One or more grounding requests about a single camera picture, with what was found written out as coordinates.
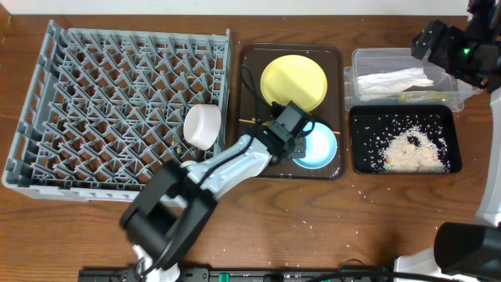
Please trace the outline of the light blue bowl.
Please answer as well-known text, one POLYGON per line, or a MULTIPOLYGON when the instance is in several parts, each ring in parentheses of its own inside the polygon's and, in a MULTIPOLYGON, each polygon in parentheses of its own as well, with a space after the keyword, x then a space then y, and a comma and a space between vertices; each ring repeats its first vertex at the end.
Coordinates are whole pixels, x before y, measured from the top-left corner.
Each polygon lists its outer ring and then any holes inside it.
POLYGON ((294 158, 293 161, 307 169, 320 169, 327 166, 337 153, 337 139, 333 131, 326 125, 309 122, 305 131, 310 133, 305 137, 305 155, 294 158))

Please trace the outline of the white paper napkin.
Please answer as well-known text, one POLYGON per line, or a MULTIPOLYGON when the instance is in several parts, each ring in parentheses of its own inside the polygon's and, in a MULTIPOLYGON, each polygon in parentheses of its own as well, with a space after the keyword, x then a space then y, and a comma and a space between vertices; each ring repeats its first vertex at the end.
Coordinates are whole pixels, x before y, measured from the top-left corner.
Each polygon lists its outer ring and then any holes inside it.
POLYGON ((433 85, 434 81, 427 77, 423 68, 407 68, 357 77, 357 89, 361 93, 403 92, 414 86, 431 87, 433 85))

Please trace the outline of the green snack wrapper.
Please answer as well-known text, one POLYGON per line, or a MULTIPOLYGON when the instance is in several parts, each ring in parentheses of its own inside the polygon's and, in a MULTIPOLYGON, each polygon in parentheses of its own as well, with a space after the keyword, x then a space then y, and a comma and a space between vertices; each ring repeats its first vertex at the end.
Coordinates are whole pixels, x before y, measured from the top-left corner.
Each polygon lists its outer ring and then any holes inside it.
POLYGON ((400 104, 442 103, 447 98, 446 94, 436 91, 402 92, 398 96, 398 102, 400 104))

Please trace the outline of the white round bowl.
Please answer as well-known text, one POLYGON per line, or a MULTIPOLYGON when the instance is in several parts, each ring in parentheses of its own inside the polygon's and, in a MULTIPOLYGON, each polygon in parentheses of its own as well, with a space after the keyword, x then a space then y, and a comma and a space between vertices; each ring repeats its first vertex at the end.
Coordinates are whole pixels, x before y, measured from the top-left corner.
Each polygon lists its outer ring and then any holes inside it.
POLYGON ((183 135, 187 143, 208 150, 218 138, 222 115, 218 106, 196 104, 187 113, 183 135))

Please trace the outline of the pile of rice waste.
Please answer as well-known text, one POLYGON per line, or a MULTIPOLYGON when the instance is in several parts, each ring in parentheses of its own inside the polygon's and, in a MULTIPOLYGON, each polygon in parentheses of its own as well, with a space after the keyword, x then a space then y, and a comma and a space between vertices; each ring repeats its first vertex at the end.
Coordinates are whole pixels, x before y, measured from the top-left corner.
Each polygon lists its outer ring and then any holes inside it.
POLYGON ((447 173, 449 145, 437 114, 377 114, 352 118, 351 144, 362 173, 447 173))

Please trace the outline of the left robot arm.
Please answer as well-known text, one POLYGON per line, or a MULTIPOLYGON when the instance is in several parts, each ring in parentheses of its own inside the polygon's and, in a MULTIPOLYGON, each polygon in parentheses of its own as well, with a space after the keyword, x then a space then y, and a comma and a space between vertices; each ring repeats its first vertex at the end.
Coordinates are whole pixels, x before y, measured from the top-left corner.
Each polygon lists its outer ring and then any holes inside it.
POLYGON ((178 278, 178 263, 200 235, 219 198, 268 165, 289 157, 315 127, 310 113, 274 103, 267 125, 256 121, 229 149, 206 161, 167 161, 121 216, 120 225, 139 251, 137 281, 178 278))

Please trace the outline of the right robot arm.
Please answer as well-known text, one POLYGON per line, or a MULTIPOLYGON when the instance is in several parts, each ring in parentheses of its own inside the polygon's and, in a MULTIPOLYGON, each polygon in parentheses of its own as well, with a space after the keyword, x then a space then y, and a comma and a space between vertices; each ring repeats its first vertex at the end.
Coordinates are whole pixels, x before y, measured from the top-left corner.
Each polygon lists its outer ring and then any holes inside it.
POLYGON ((413 57, 427 58, 468 85, 486 91, 492 112, 487 140, 470 138, 467 172, 486 178, 474 223, 445 222, 432 247, 396 258, 391 281, 498 281, 500 279, 500 3, 470 1, 466 28, 431 21, 411 45, 413 57))

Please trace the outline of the wooden chopstick lower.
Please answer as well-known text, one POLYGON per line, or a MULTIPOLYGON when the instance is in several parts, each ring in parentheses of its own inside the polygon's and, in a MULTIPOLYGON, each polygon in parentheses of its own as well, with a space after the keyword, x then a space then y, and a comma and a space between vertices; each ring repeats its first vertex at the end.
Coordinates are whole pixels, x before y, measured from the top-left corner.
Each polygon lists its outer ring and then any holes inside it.
POLYGON ((246 119, 239 119, 239 122, 243 123, 248 123, 248 124, 260 124, 264 126, 268 126, 270 121, 255 121, 255 120, 246 120, 246 119))

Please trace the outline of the clear plastic bin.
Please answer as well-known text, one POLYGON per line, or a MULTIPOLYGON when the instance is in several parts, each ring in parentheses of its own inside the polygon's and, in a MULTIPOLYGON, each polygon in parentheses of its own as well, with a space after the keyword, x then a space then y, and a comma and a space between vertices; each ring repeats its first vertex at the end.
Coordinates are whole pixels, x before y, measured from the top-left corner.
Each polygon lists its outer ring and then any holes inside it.
POLYGON ((347 110, 354 106, 377 105, 445 105, 458 112, 464 108, 464 101, 481 93, 477 87, 449 75, 442 68, 427 61, 411 56, 409 48, 376 48, 357 49, 352 53, 352 65, 344 68, 344 104, 347 110), (431 87, 412 87, 403 92, 436 91, 447 95, 442 103, 400 104, 398 96, 402 92, 393 93, 361 93, 357 89, 357 77, 367 74, 388 73, 407 68, 423 68, 427 77, 434 81, 431 87))

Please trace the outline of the dark brown serving tray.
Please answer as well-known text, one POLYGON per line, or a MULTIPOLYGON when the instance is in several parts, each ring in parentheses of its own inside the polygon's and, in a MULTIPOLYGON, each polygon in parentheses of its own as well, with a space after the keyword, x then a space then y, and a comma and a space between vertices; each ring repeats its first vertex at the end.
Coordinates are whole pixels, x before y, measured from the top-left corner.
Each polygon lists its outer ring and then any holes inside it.
POLYGON ((293 159, 287 158, 280 164, 268 166, 259 176, 276 179, 334 180, 340 177, 347 167, 342 55, 333 45, 254 43, 243 48, 240 63, 247 65, 256 80, 260 81, 263 71, 273 60, 287 55, 307 57, 323 69, 326 75, 326 97, 311 113, 317 118, 317 125, 323 123, 333 130, 337 152, 333 160, 322 168, 302 168, 293 159))

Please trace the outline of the yellow round plate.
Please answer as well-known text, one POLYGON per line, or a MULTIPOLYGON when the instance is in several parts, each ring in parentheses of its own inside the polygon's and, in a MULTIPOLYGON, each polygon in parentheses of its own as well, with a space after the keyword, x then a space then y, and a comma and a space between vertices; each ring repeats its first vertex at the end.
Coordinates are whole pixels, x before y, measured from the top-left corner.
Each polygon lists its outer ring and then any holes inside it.
POLYGON ((263 70, 260 89, 268 104, 287 105, 290 101, 305 111, 314 110, 324 100, 328 81, 314 60, 300 55, 274 59, 263 70))

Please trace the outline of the black rectangular tray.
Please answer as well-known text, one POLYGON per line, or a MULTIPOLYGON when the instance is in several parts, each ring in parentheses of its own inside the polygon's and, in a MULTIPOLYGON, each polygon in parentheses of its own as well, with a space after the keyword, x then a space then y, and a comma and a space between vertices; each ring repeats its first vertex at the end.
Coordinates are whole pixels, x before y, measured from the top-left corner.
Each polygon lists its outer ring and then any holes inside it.
POLYGON ((449 174, 463 168, 446 106, 357 106, 349 112, 349 125, 360 173, 449 174))

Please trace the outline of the grey plastic dish rack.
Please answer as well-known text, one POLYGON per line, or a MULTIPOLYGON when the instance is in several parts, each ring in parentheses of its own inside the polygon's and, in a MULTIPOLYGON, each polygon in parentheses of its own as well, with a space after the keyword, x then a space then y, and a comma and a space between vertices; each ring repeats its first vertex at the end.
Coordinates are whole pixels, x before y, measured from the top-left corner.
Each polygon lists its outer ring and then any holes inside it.
POLYGON ((64 29, 50 22, 2 184, 34 199, 125 201, 166 161, 225 149, 189 145, 189 110, 225 113, 233 44, 223 35, 64 29))

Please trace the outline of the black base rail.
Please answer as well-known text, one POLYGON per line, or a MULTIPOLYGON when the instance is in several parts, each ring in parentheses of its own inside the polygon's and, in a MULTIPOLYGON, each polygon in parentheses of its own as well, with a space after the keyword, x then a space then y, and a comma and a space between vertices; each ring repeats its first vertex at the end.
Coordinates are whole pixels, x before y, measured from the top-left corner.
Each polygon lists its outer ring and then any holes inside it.
MULTIPOLYGON (((301 282, 322 277, 330 272, 320 271, 240 271, 240 270, 210 270, 202 268, 181 269, 176 281, 179 282, 263 282, 283 281, 301 282)), ((136 281, 134 270, 128 269, 81 269, 77 276, 78 282, 119 282, 136 281)))

